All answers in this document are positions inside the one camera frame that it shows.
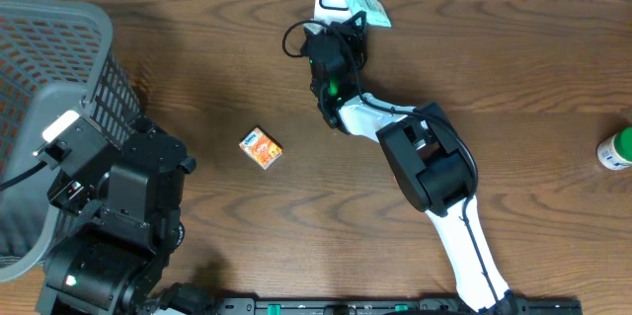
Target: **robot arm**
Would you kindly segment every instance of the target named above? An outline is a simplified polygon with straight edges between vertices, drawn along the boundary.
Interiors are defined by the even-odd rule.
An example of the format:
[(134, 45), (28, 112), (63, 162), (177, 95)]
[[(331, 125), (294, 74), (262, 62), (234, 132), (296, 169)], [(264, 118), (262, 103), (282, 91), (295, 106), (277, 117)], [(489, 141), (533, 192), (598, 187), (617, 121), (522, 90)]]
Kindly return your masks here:
[(137, 313), (184, 239), (179, 205), (196, 160), (149, 118), (138, 117), (118, 149), (74, 115), (35, 152), (60, 170), (50, 210), (75, 216), (46, 257), (37, 311)]
[[(375, 105), (391, 107), (368, 93), (364, 93), (364, 97)], [(396, 110), (412, 112), (415, 109), (396, 107)], [(435, 104), (422, 109), (422, 112), (429, 111), (442, 115)], [(437, 147), (434, 146), (437, 141), (432, 132), (432, 124), (405, 115), (390, 115), (379, 111), (364, 104), (359, 97), (345, 102), (339, 109), (339, 116), (349, 134), (365, 136), (381, 144), (402, 192), (417, 210), (424, 211), (431, 219), (454, 269), (456, 288), (461, 299), (475, 310), (490, 309), (498, 299), (503, 299), (509, 286), (498, 272), (485, 240), (476, 209), (476, 197), (472, 197), (466, 205), (467, 198), (461, 195), (461, 199), (447, 208), (441, 206), (442, 200), (434, 203), (432, 197), (429, 197), (433, 189), (438, 198), (449, 198), (455, 193), (459, 195), (460, 186), (471, 178), (459, 156), (455, 156), (457, 158), (453, 161), (449, 157), (433, 159), (431, 156), (426, 160), (419, 157), (427, 149)], [(414, 123), (419, 127), (417, 131), (411, 127)], [(415, 132), (420, 136), (413, 137)], [(464, 219), (469, 222), (472, 236)], [(478, 250), (471, 237), (476, 241)], [(489, 276), (490, 283), (484, 276), (485, 273)]]
[[(322, 25), (315, 21), (300, 24)], [(297, 25), (290, 27), (285, 39)], [(437, 104), (398, 107), (361, 89), (366, 62), (365, 15), (305, 29), (300, 54), (312, 72), (311, 90), (331, 128), (379, 142), (402, 193), (436, 228), (456, 276), (457, 291), (472, 309), (496, 306), (509, 294), (485, 240), (474, 196), (476, 164)]]

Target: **orange snack box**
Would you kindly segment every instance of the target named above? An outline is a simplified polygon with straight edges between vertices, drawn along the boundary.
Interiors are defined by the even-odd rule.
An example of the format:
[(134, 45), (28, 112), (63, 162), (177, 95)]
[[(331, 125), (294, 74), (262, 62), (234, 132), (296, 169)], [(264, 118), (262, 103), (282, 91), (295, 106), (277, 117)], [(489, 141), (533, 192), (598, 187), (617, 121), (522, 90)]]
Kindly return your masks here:
[(255, 127), (255, 129), (239, 143), (239, 147), (241, 147), (250, 158), (259, 163), (264, 170), (267, 170), (283, 152), (280, 146), (274, 143), (258, 127)]

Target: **gray plastic basket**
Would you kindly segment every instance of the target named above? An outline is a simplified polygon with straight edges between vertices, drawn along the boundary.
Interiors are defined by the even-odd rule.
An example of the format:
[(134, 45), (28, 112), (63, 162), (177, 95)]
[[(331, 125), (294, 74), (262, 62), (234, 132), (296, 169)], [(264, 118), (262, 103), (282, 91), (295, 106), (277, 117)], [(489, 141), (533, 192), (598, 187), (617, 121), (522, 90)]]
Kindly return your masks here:
[[(110, 19), (91, 4), (0, 0), (0, 180), (38, 162), (41, 132), (69, 109), (122, 146), (140, 110), (112, 36)], [(38, 240), (56, 174), (45, 168), (0, 194), (0, 256), (13, 257), (5, 262)]]

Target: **table surface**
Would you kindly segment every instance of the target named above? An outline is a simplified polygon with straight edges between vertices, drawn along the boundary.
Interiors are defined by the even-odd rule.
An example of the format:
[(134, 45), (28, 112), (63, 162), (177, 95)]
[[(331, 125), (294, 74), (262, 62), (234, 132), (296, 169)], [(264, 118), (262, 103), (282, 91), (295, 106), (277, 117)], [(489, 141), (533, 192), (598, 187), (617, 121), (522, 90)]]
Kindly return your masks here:
[[(379, 146), (329, 129), (306, 60), (280, 49), (313, 0), (76, 0), (105, 9), (149, 116), (197, 157), (187, 238), (156, 289), (189, 281), (262, 297), (455, 293), (428, 218), (405, 201)], [(632, 308), (632, 184), (595, 149), (632, 118), (632, 0), (380, 0), (366, 87), (435, 101), (480, 168), (496, 264), (531, 297), (585, 314)], [(300, 34), (292, 38), (297, 48)], [(284, 147), (263, 171), (238, 147), (259, 124)], [(0, 285), (31, 313), (43, 274)]]

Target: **white label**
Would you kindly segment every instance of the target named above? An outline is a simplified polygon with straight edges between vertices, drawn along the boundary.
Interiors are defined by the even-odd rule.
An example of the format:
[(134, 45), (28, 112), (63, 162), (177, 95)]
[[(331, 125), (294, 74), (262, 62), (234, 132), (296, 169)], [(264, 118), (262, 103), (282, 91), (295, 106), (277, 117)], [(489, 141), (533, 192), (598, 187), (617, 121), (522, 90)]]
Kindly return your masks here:
[(255, 145), (255, 143), (257, 143), (257, 141), (259, 141), (259, 134), (257, 133), (257, 131), (252, 131), (244, 140), (244, 146), (252, 147)]
[(632, 166), (632, 163), (621, 157), (621, 155), (616, 152), (616, 149), (614, 149), (615, 136), (616, 134), (606, 139), (599, 145), (596, 149), (596, 156), (603, 167), (613, 171), (618, 171)]
[(79, 118), (79, 114), (75, 111), (67, 111), (49, 127), (41, 133), (41, 137), (46, 142), (50, 142), (55, 139), (61, 132), (63, 132), (68, 126)]
[(370, 25), (390, 28), (391, 22), (388, 20), (386, 10), (377, 0), (347, 0), (349, 10), (355, 15), (360, 11), (366, 13), (366, 22)]

